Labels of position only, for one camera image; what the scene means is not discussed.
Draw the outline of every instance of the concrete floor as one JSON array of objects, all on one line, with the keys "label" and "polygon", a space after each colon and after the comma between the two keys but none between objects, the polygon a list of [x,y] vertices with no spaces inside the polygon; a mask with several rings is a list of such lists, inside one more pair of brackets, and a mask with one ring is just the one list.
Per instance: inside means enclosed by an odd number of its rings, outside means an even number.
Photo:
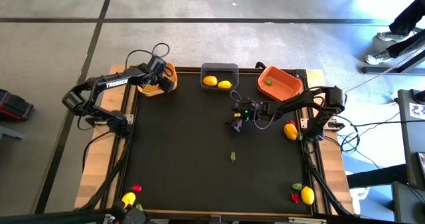
[{"label": "concrete floor", "polygon": [[[111,0],[106,16],[393,19],[411,1]],[[103,2],[0,0],[0,17],[96,18]],[[33,210],[66,112],[61,98],[77,81],[94,26],[0,23],[0,88],[35,105],[29,121],[0,123],[27,135],[23,141],[0,141],[0,178],[7,180],[0,182],[0,215]],[[348,89],[372,77],[359,73],[359,67],[366,65],[365,54],[390,45],[373,39],[376,32],[386,29],[318,24],[104,24],[88,76],[108,73],[110,65],[123,63],[131,50],[166,42],[171,47],[166,59],[177,66],[235,62],[253,67],[261,60],[280,68],[319,68],[328,85]],[[135,55],[131,62],[147,58]],[[425,85],[423,76],[383,76],[350,92],[349,102],[385,103],[398,89],[421,85]],[[91,133],[76,130],[74,122],[47,211],[73,208],[82,151],[90,138]]]}]

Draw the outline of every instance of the wooden board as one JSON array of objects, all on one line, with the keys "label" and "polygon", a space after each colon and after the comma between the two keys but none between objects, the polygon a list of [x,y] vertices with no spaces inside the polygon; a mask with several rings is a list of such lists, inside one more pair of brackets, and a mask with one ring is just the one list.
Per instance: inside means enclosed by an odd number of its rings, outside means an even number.
[{"label": "wooden board", "polygon": [[[115,72],[121,72],[124,69],[123,65],[113,65],[110,70],[110,74]],[[325,84],[325,79],[321,70],[307,70],[307,80],[309,87],[320,86]],[[129,114],[131,110],[134,87],[130,90],[130,97],[127,103],[126,114]],[[107,110],[119,110],[122,105],[124,86],[119,88],[113,88],[107,90],[104,93],[101,107]],[[106,132],[108,130],[105,126],[98,126],[94,130],[93,138]],[[325,135],[330,138],[337,139],[337,135],[334,132],[325,131]],[[96,192],[99,186],[102,184],[106,177],[108,169],[108,163],[112,152],[112,143],[114,141],[114,135],[110,134],[103,137],[101,140],[94,142],[89,151],[86,159],[86,168],[82,174],[80,182],[80,189],[75,202],[75,207],[83,206],[89,198]],[[323,167],[325,170],[326,181],[334,192],[338,200],[344,205],[344,207],[353,212],[353,205],[351,203],[351,197],[349,194],[349,187],[347,177],[345,175],[344,165],[341,157],[339,147],[332,141],[324,140],[320,142],[321,156],[323,161]],[[116,188],[116,181],[111,184],[110,198],[108,198],[107,207],[112,206],[112,199]],[[322,200],[322,194],[319,192],[320,188],[318,184],[315,184],[317,203],[319,206],[319,212],[324,213],[324,204]]]}]

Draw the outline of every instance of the green pepper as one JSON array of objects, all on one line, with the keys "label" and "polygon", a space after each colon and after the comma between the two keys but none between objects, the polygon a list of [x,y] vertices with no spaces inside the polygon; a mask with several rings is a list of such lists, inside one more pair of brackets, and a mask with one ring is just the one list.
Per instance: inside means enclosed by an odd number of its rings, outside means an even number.
[{"label": "green pepper", "polygon": [[292,188],[299,191],[299,190],[303,189],[303,185],[300,184],[300,183],[294,183],[294,184],[292,184]]},{"label": "green pepper", "polygon": [[231,152],[231,153],[230,153],[230,160],[232,161],[232,163],[233,163],[234,161],[236,161],[236,153],[235,153],[235,152]]},{"label": "green pepper", "polygon": [[138,203],[135,205],[135,208],[139,209],[140,211],[143,211],[143,208],[141,207],[141,204]]}]

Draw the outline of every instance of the shoe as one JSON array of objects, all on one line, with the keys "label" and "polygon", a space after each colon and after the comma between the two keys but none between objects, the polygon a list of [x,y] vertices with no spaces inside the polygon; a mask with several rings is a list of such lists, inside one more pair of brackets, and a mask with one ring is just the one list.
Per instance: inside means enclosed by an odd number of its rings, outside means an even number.
[{"label": "shoe", "polygon": [[367,55],[365,57],[365,61],[371,65],[376,65],[381,62],[389,62],[390,60],[391,60],[391,56],[387,50],[381,51],[373,55]]},{"label": "shoe", "polygon": [[377,33],[377,37],[378,37],[378,39],[380,39],[382,41],[396,41],[396,42],[400,42],[400,41],[406,40],[408,38],[408,35],[396,35],[396,34],[393,34],[390,31],[388,31],[388,32],[379,32],[379,33]]}]

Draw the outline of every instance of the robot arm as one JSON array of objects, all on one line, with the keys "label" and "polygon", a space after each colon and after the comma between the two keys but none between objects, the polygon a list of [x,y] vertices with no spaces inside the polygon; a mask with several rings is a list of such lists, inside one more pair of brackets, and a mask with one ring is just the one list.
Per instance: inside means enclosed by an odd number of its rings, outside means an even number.
[{"label": "robot arm", "polygon": [[[323,104],[314,102],[319,94],[325,94]],[[234,120],[230,123],[234,130],[240,132],[242,121],[267,120],[276,121],[284,114],[299,108],[315,108],[316,117],[308,120],[307,128],[303,130],[303,136],[323,139],[323,127],[332,118],[345,109],[345,94],[337,87],[319,87],[315,90],[306,90],[297,96],[283,102],[261,102],[248,100],[235,102],[233,106]]]},{"label": "robot arm", "polygon": [[[89,78],[84,84],[79,84],[66,93],[62,103],[76,116],[91,116],[89,124],[92,126],[95,120],[106,121],[111,132],[126,137],[129,135],[126,117],[120,111],[108,111],[95,105],[99,94],[104,90],[126,84],[141,87],[147,84],[159,85],[162,90],[169,93],[174,87],[174,82],[164,75],[167,74],[166,65],[163,59],[153,55],[148,64],[131,66],[121,73]],[[82,91],[90,91],[88,99],[81,95]]]}]

